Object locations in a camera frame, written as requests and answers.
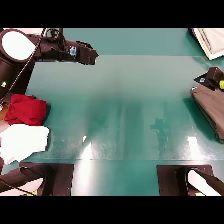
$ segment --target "green table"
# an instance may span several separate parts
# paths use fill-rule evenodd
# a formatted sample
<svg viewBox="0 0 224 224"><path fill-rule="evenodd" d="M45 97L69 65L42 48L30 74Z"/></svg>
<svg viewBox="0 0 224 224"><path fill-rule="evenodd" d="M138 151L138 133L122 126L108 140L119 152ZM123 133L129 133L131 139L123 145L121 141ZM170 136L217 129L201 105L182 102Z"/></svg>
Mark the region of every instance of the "green table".
<svg viewBox="0 0 224 224"><path fill-rule="evenodd" d="M186 29L65 35L100 56L95 66L35 65L27 94L51 104L51 133L47 150L25 161L74 163L72 195L158 195L157 164L211 164L224 180L224 145L190 94L193 78L224 69L223 59L209 61Z"/></svg>

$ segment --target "yellow object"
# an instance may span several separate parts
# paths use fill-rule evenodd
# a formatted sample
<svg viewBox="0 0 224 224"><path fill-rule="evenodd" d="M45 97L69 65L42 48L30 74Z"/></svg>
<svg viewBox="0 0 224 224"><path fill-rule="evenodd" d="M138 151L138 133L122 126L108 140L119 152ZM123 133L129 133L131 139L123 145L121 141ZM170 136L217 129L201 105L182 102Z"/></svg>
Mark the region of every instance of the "yellow object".
<svg viewBox="0 0 224 224"><path fill-rule="evenodd" d="M221 80L219 82L219 86L220 86L220 89L224 89L224 80Z"/></svg>
<svg viewBox="0 0 224 224"><path fill-rule="evenodd" d="M32 192L32 194L37 195L37 190Z"/></svg>
<svg viewBox="0 0 224 224"><path fill-rule="evenodd" d="M196 196L204 196L201 192L195 193Z"/></svg>

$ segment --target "brown cloth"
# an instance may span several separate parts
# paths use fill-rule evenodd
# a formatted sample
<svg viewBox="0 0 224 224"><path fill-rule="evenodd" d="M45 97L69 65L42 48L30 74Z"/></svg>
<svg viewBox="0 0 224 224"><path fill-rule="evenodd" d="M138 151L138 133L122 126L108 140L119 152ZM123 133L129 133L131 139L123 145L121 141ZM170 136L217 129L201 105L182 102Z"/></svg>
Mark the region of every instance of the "brown cloth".
<svg viewBox="0 0 224 224"><path fill-rule="evenodd" d="M216 137L224 143L224 92L212 91L205 86L192 90L200 109L216 132Z"/></svg>

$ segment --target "crumpled cloth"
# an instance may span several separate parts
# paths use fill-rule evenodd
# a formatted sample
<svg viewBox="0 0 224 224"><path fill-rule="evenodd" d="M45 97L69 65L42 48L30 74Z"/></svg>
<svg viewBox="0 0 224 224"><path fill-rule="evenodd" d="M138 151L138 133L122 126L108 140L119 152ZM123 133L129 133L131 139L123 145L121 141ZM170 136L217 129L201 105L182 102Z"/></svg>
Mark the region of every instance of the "crumpled cloth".
<svg viewBox="0 0 224 224"><path fill-rule="evenodd" d="M0 156L5 164L20 162L34 152L45 151L49 129L44 126L13 124L0 133Z"/></svg>
<svg viewBox="0 0 224 224"><path fill-rule="evenodd" d="M35 99L34 96L14 94L5 120L12 124L27 124L30 126L41 126L46 117L47 102Z"/></svg>

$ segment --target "red cloth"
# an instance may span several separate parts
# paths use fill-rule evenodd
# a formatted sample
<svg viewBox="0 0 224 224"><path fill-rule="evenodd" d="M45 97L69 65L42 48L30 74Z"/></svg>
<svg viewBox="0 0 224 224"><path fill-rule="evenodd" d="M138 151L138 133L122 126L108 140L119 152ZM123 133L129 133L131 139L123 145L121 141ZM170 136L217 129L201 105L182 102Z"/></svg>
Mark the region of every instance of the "red cloth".
<svg viewBox="0 0 224 224"><path fill-rule="evenodd" d="M14 94L11 97L5 120L12 124L27 124L30 126L41 126L47 113L47 103L37 100L34 96Z"/></svg>

